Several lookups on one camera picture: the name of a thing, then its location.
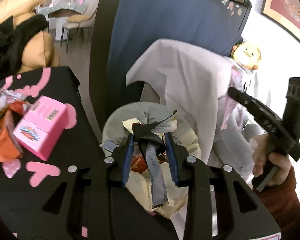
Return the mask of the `red sleeve forearm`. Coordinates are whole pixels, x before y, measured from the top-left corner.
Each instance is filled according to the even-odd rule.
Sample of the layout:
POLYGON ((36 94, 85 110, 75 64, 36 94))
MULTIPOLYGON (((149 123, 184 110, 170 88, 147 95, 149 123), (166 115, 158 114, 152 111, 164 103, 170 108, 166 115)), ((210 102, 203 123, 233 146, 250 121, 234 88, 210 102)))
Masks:
POLYGON ((282 239, 300 239, 300 201, 295 189, 293 168, 283 184, 266 186, 262 192, 253 189, 280 227, 282 239))

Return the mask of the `right hand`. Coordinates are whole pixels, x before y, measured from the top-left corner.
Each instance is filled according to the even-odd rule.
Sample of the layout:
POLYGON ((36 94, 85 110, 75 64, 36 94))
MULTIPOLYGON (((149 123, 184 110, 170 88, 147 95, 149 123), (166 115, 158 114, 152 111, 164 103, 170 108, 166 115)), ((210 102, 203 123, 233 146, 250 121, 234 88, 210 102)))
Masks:
POLYGON ((286 181, 292 165, 289 155, 267 152, 269 139, 270 137, 268 134, 258 135, 251 139, 251 146, 254 150, 252 155, 252 159, 254 161, 253 175, 255 177, 261 176, 264 172, 266 161, 269 160, 272 164, 278 167, 278 170, 267 185, 279 186, 286 181))

